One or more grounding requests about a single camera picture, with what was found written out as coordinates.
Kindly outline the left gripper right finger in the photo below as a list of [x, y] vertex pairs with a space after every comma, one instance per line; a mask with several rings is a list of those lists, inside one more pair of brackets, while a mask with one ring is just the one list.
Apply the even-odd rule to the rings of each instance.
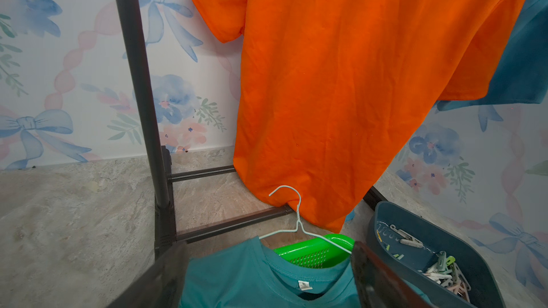
[[432, 307], [424, 293], [398, 277], [365, 243], [355, 242], [350, 263], [361, 307]]

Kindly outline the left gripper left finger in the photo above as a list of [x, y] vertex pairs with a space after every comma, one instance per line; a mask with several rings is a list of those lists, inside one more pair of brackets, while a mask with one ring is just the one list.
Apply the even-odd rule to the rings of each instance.
[[188, 264], [187, 244], [176, 243], [108, 307], [178, 307]]

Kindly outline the dark teal clothespin bin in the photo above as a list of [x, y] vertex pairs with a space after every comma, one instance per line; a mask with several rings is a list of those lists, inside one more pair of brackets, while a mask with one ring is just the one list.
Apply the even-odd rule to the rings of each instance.
[[[470, 245], [420, 216], [388, 201], [379, 202], [366, 237], [368, 247], [399, 277], [422, 290], [437, 307], [505, 307], [495, 278]], [[444, 251], [470, 284], [469, 301], [424, 273]]]

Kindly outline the orange t-shirt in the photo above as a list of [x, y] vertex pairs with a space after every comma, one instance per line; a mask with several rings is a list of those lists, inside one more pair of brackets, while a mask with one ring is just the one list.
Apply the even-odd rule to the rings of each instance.
[[526, 0], [192, 0], [242, 38], [234, 167], [340, 232], [438, 101], [487, 95]]

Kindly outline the teal t-shirt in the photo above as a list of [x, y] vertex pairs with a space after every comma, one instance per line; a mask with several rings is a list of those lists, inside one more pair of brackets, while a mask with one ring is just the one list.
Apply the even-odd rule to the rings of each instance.
[[526, 0], [486, 97], [475, 101], [440, 101], [437, 109], [540, 104], [546, 93], [547, 0]]

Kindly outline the black clothes rack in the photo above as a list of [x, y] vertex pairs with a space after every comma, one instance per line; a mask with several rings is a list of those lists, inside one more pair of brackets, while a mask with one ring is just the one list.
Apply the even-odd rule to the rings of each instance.
[[159, 138], [151, 75], [148, 67], [138, 0], [116, 0], [116, 6], [131, 71], [131, 79], [136, 94], [138, 113], [144, 132], [146, 154], [154, 184], [155, 258], [159, 259], [177, 242], [198, 242], [290, 213], [290, 206], [283, 205], [279, 208], [269, 208], [193, 232], [184, 234], [177, 232], [173, 184], [179, 181], [232, 173], [235, 168], [232, 165], [226, 165], [186, 173], [171, 172], [170, 154], [161, 145]]

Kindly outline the green plastic tray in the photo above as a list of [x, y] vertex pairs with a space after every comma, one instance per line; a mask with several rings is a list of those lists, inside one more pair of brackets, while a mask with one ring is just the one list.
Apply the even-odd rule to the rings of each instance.
[[352, 253], [355, 241], [345, 235], [329, 234], [321, 238], [297, 242], [274, 252], [284, 260], [302, 268], [325, 269], [332, 268], [347, 260]]

